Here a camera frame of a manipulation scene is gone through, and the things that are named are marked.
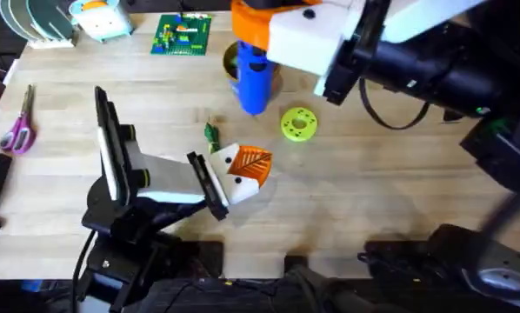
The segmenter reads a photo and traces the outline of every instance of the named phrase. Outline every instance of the green lego baseplate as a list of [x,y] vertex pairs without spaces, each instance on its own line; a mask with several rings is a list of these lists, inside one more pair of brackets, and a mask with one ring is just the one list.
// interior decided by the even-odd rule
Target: green lego baseplate
[[203,56],[208,46],[211,16],[203,13],[162,15],[151,54],[166,56]]

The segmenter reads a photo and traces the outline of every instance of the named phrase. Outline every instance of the blue cylinder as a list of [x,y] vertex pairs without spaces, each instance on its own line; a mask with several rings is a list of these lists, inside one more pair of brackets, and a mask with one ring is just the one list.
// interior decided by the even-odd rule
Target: blue cylinder
[[239,41],[237,44],[238,97],[241,107],[257,115],[268,106],[271,78],[275,64],[268,61],[265,51]]

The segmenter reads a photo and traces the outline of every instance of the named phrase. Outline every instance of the pink scissors handle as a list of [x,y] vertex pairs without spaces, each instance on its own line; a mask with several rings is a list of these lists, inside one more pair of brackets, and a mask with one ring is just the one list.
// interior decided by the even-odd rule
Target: pink scissors handle
[[28,151],[36,138],[36,133],[30,127],[30,118],[28,117],[28,114],[23,114],[19,119],[20,127],[12,146],[12,151],[15,154],[23,154]]
[[3,138],[1,138],[1,141],[0,141],[1,150],[11,150],[13,148],[13,144],[15,143],[15,140],[17,139],[18,130],[20,129],[20,124],[21,124],[21,117],[17,118],[17,120],[15,121],[15,124],[13,125],[13,128],[11,128],[9,130],[9,132],[7,132],[5,134],[5,136],[3,136]]

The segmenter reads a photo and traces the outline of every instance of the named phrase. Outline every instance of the wooden table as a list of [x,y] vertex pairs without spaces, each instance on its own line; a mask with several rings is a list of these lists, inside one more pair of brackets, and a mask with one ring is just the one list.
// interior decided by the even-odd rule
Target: wooden table
[[[260,116],[240,108],[223,72],[235,38],[230,14],[214,13],[206,57],[150,55],[159,14],[134,15],[132,38],[100,44],[82,34],[75,49],[27,48],[0,103],[0,137],[17,116],[28,83],[36,85],[37,140],[15,158],[0,204],[0,278],[69,278],[89,230],[86,194],[100,175],[95,85],[137,127],[144,153],[185,160],[207,152],[204,124],[215,121],[224,144],[257,145],[274,154],[259,195],[230,208],[221,223],[204,210],[169,228],[185,239],[223,239],[227,277],[276,277],[283,256],[310,254],[331,276],[366,276],[356,260],[374,237],[426,238],[440,223],[475,228],[505,194],[458,143],[474,124],[441,124],[432,108],[403,132],[375,124],[357,90],[337,107],[312,94],[311,74],[282,69],[283,90]],[[422,105],[376,85],[370,96],[390,123]],[[282,114],[304,106],[319,119],[307,143],[279,128]],[[520,249],[520,224],[505,238]]]

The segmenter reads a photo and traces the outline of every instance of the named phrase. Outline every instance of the black cable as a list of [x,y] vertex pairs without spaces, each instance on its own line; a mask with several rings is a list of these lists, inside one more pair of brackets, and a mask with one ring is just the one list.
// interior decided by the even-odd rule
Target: black cable
[[478,274],[480,262],[490,247],[493,238],[520,214],[520,193],[506,197],[499,207],[483,224],[479,237],[469,247],[469,260],[466,267],[466,278],[470,285],[479,292],[502,299],[520,300],[520,290],[498,288],[483,281]]
[[360,94],[361,94],[361,100],[363,101],[363,106],[366,109],[366,111],[368,112],[368,114],[370,115],[370,117],[372,117],[372,119],[376,123],[378,123],[381,126],[387,128],[388,130],[407,130],[407,129],[417,125],[418,123],[420,123],[420,121],[422,121],[426,117],[426,113],[428,113],[428,109],[430,108],[430,103],[429,102],[425,102],[423,104],[422,109],[420,109],[420,112],[418,112],[418,114],[415,117],[415,119],[413,119],[410,123],[406,124],[405,126],[401,126],[401,127],[391,126],[388,123],[386,123],[376,113],[374,108],[372,108],[372,104],[370,104],[370,99],[368,97],[368,93],[366,92],[366,80],[364,78],[360,78],[358,80],[358,90],[360,91]]
[[80,255],[78,256],[77,265],[75,266],[75,271],[72,273],[72,285],[70,287],[70,313],[77,313],[77,284],[78,284],[78,277],[80,276],[80,269],[83,267],[83,261],[86,257],[86,251],[88,251],[88,248],[90,247],[90,243],[92,242],[92,239],[94,238],[94,235],[96,234],[96,231],[93,230],[88,235],[88,238],[86,239],[86,243],[84,243],[83,249],[80,250]]
[[183,291],[185,291],[187,288],[189,288],[192,285],[193,285],[192,283],[186,283],[185,285],[183,285],[183,287],[181,287],[181,289],[171,298],[170,303],[168,304],[167,308],[165,308],[163,313],[167,313],[167,311],[169,311],[171,309],[173,304],[175,304],[175,301],[181,296],[181,294],[183,294]]
[[273,296],[268,296],[268,304],[270,305],[270,310],[271,310],[272,313],[279,313],[276,310],[275,299],[274,299]]

